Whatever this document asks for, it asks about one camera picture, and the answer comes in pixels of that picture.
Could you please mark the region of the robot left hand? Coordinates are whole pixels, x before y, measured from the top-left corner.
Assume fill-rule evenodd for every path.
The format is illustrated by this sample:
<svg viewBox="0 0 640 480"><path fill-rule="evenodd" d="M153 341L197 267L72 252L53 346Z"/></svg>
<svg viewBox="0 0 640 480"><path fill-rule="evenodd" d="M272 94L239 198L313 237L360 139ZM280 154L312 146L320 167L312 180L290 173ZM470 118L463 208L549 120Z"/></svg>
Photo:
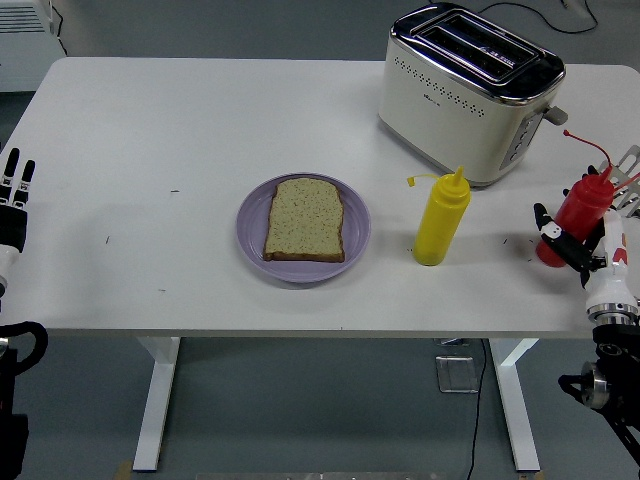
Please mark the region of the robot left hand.
<svg viewBox="0 0 640 480"><path fill-rule="evenodd" d="M28 160L16 188L13 188L19 159L20 150L12 148L1 175L1 287L3 290L7 288L11 267L24 250L28 223L25 207L36 168L35 161Z"/></svg>

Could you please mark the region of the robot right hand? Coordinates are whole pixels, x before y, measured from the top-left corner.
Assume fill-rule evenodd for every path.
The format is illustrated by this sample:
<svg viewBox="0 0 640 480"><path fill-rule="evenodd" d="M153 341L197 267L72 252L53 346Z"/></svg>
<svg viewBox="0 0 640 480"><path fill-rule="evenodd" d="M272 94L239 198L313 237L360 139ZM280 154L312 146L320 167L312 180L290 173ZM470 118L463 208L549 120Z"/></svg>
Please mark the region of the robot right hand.
<svg viewBox="0 0 640 480"><path fill-rule="evenodd" d="M585 310L594 323L638 321L638 300L627 285L629 272L626 235L618 211L608 209L585 241L559 226L544 205L533 206L543 244L580 274L587 293Z"/></svg>

